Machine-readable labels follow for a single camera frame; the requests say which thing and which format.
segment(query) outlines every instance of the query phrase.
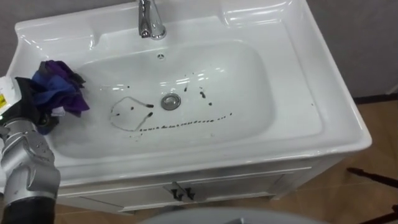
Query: faucet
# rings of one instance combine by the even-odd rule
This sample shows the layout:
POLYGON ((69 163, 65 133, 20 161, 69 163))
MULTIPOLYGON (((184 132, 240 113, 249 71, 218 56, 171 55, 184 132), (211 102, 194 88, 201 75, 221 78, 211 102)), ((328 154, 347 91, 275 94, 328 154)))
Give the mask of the faucet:
POLYGON ((160 20, 154 0, 139 0, 138 30, 142 38, 161 40, 166 36, 166 28, 160 20))

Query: cabinet handle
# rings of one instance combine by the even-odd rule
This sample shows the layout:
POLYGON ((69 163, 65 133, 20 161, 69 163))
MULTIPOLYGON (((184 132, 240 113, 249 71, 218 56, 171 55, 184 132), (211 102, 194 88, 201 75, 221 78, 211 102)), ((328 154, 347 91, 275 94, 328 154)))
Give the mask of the cabinet handle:
POLYGON ((194 196, 195 196, 195 193, 192 193, 192 192, 191 192, 192 189, 189 187, 189 188, 186 188, 185 191, 187 192, 187 197, 188 197, 189 199, 191 199, 191 200, 194 200, 193 198, 194 198, 194 196))
POLYGON ((175 200, 178 200, 179 202, 182 201, 182 196, 184 196, 184 194, 177 194, 177 189, 172 189, 171 192, 173 193, 173 198, 175 200))

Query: wall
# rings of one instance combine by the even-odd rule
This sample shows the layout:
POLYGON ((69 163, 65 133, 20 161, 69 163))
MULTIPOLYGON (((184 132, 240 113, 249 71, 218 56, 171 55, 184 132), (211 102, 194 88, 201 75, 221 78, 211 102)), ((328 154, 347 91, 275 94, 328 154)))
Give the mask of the wall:
MULTIPOLYGON (((16 47, 16 22, 131 0, 0 1, 0 74, 3 75, 16 47)), ((353 96, 383 94, 398 83, 397 0, 307 1, 353 96)))

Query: floor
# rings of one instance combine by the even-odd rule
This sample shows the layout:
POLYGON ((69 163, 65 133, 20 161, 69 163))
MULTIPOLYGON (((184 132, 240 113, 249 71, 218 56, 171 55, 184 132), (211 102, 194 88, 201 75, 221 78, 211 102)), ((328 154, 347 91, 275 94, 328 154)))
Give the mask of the floor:
MULTIPOLYGON (((369 149, 333 166, 297 191, 280 200, 249 198, 196 205, 212 207, 263 208, 299 214, 328 223, 359 223, 392 212, 398 203, 398 190, 348 174, 346 167, 392 178, 398 177, 398 108, 397 101, 358 106, 373 137, 369 149)), ((57 206, 56 224, 137 223, 155 210, 140 210, 133 216, 91 212, 57 206)))

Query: sink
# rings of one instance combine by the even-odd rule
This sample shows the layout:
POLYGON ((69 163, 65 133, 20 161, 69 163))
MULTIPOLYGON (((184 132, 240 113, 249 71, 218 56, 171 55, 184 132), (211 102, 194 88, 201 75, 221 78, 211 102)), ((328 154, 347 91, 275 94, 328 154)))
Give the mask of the sink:
POLYGON ((31 77, 42 60, 63 60, 86 80, 91 109, 67 114, 46 136, 64 181, 82 167, 119 177, 370 145, 305 1, 163 0, 157 8, 162 40, 139 36, 136 2, 16 25, 0 87, 31 77), (179 105, 165 110, 170 94, 179 105))

